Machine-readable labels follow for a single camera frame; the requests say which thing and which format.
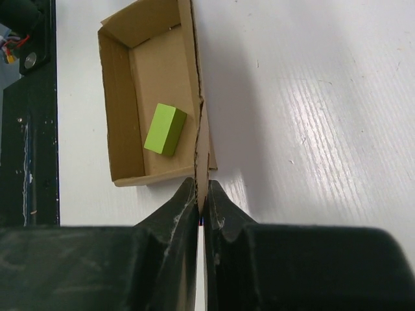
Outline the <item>brown cardboard box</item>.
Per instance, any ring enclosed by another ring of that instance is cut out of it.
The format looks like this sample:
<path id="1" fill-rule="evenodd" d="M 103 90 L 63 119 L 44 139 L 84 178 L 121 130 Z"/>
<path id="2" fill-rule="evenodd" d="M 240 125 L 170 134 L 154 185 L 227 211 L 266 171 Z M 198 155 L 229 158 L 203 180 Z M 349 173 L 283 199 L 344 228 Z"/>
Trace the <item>brown cardboard box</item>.
<path id="1" fill-rule="evenodd" d="M 98 41 L 112 181 L 129 187 L 192 176 L 203 206 L 217 163 L 193 2 L 135 1 L 102 22 Z M 158 104 L 187 115 L 172 157 L 144 147 Z"/>

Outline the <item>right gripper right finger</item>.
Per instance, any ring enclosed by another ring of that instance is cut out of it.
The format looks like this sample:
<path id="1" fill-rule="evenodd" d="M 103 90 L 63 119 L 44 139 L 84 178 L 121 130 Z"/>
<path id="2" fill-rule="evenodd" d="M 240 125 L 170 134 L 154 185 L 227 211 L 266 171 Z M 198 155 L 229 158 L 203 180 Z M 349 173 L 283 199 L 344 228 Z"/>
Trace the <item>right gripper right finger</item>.
<path id="1" fill-rule="evenodd" d="M 260 224 L 210 181 L 208 310 L 413 310 L 414 274 L 373 227 Z"/>

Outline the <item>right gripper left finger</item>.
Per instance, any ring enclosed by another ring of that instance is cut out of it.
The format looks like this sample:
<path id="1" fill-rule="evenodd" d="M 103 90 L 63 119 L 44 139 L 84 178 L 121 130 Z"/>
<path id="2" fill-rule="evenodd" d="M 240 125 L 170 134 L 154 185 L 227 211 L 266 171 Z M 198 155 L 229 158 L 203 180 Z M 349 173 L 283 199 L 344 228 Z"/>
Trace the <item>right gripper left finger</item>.
<path id="1" fill-rule="evenodd" d="M 198 208 L 187 178 L 132 227 L 1 230 L 2 310 L 193 310 Z"/>

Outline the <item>green rectangular block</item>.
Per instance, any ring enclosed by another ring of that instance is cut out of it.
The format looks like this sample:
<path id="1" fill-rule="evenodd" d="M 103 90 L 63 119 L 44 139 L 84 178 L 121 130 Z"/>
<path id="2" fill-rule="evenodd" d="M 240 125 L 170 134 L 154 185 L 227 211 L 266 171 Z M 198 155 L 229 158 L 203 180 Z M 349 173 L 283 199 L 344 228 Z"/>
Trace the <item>green rectangular block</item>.
<path id="1" fill-rule="evenodd" d="M 163 156 L 173 156 L 187 114 L 182 110 L 158 103 L 144 143 L 144 149 Z"/>

